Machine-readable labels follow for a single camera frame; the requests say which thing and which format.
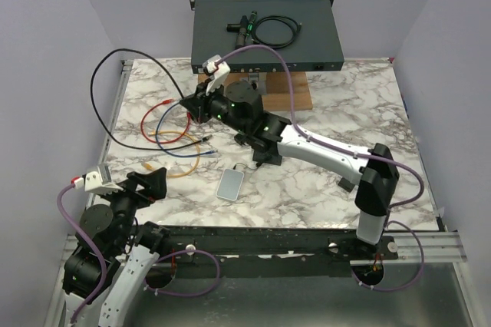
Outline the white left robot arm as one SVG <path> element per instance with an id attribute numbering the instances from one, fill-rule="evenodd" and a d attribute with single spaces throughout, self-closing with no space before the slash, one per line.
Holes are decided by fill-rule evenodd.
<path id="1" fill-rule="evenodd" d="M 166 196 L 167 170 L 128 173 L 112 181 L 107 165 L 75 177 L 57 196 L 62 216 L 74 228 L 77 245 L 64 264 L 62 289 L 66 326 L 121 326 L 129 304 L 153 262 L 168 257 L 170 231 L 139 224 L 136 212 Z M 82 189 L 106 202 L 87 208 L 74 221 L 62 204 L 70 190 Z"/>

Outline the black power adapter with cable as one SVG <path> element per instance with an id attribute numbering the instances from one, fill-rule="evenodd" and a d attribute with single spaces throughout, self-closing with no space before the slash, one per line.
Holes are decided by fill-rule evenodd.
<path id="1" fill-rule="evenodd" d="M 262 165 L 262 162 L 259 162 L 259 163 L 256 163 L 253 167 L 250 167 L 249 165 L 245 164 L 245 163 L 235 163 L 234 166 L 232 167 L 234 170 L 238 168 L 238 166 L 242 166 L 243 168 L 245 168 L 246 170 L 251 170 L 251 171 L 256 171 L 257 169 L 259 169 Z M 349 182 L 347 179 L 345 178 L 341 178 L 339 181 L 338 181 L 338 186 L 345 190 L 346 192 L 348 193 L 351 193 L 353 191 L 353 189 L 355 188 L 355 185 L 352 184 L 351 182 Z"/>

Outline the white grey small switch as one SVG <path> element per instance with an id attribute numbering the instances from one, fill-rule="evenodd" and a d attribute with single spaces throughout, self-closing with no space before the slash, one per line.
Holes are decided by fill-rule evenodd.
<path id="1" fill-rule="evenodd" d="M 222 200 L 236 201 L 241 190 L 244 173 L 234 169 L 225 169 L 216 190 L 216 196 Z"/>

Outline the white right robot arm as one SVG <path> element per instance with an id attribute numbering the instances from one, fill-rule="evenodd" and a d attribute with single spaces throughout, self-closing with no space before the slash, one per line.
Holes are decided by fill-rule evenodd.
<path id="1" fill-rule="evenodd" d="M 206 84 L 198 84 L 195 92 L 180 104 L 199 124 L 215 118 L 232 128 L 238 144 L 250 146 L 266 159 L 302 160 L 355 185 L 360 217 L 353 240 L 354 253 L 362 259 L 379 253 L 388 207 L 400 177 L 388 147 L 348 147 L 297 127 L 289 119 L 265 111 L 261 95 L 245 81 L 213 92 L 207 92 Z"/>

